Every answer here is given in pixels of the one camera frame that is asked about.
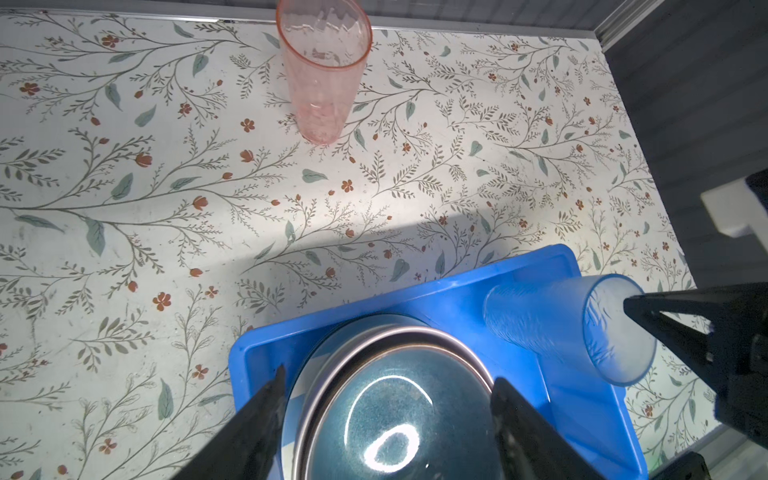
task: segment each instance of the blue tray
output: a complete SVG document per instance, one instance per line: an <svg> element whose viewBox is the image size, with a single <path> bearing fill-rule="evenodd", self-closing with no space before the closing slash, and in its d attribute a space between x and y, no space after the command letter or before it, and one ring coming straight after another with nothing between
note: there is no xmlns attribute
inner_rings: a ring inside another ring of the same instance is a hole
<svg viewBox="0 0 768 480"><path fill-rule="evenodd" d="M241 409L274 378L281 364L286 368L289 392L312 351L344 322L373 313L402 313L461 340L494 378L509 380L606 478L646 479L648 470L624 405L624 388L499 339L486 329L482 318L483 301L495 285L580 275L571 249L553 245L442 280L251 330L230 351L235 408Z"/></svg>

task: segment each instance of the corrugated gray panel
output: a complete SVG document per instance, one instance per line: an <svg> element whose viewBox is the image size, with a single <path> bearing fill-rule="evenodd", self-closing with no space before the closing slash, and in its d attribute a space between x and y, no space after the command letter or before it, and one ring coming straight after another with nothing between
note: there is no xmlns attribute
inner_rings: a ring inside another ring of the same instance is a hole
<svg viewBox="0 0 768 480"><path fill-rule="evenodd" d="M697 284L768 281L699 197L768 167L768 4L667 0L606 57Z"/></svg>
<svg viewBox="0 0 768 480"><path fill-rule="evenodd" d="M176 0L275 8L276 0ZM358 0L368 15L594 30L623 0Z"/></svg>

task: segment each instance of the floral pattern surface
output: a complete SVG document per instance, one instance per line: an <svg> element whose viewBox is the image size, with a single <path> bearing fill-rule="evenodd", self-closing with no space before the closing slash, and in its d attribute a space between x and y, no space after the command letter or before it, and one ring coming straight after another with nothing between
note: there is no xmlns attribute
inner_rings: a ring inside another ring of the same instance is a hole
<svg viewBox="0 0 768 480"><path fill-rule="evenodd" d="M377 30L328 147L281 46L0 16L0 478L168 478L231 417L247 330L548 244L694 287L596 41ZM663 347L627 407L649 468L715 426Z"/></svg>

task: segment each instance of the clear plastic tumbler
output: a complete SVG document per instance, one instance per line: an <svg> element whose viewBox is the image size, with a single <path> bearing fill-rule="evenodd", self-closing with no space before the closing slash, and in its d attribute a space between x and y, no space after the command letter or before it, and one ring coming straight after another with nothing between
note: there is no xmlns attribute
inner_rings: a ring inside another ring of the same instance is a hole
<svg viewBox="0 0 768 480"><path fill-rule="evenodd" d="M508 342L629 386L645 376L656 354L656 339L624 313L624 299L642 293L614 274L506 283L485 298L483 316Z"/></svg>
<svg viewBox="0 0 768 480"><path fill-rule="evenodd" d="M299 131L315 144L331 144L366 68L368 16L354 0L280 0L277 31Z"/></svg>

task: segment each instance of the brown rim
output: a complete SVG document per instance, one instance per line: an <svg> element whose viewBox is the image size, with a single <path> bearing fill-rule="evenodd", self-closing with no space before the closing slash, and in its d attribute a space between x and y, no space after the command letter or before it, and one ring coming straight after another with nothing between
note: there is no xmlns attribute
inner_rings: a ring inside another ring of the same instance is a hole
<svg viewBox="0 0 768 480"><path fill-rule="evenodd" d="M279 2L277 2L277 10L276 10L277 33L280 35L280 39L283 40L283 45L287 46L288 49L291 50L293 53L295 53L296 56L299 57L302 61L316 68L322 68L323 70L337 71L337 70L346 70L346 69L352 68L358 63L360 63L361 61L365 61L366 58L368 58L368 54L371 52L371 47L373 46L373 30L371 29L371 21L368 19L368 15L366 14L366 12L362 8L360 8L360 5L358 5L358 3L355 2L355 0L343 0L343 1L353 5L354 8L356 8L360 13L362 13L362 19L365 22L366 26L368 27L368 48L366 48L366 53L362 57L358 58L354 63L351 63L349 65L344 65L342 67L332 67L329 65L321 65L314 61L311 61L307 57L305 57L304 55L296 51L296 49L293 46L291 46L291 44L286 39L286 36L283 35L283 28L280 23L280 10L283 8L283 3L285 1L286 0L280 0Z"/></svg>

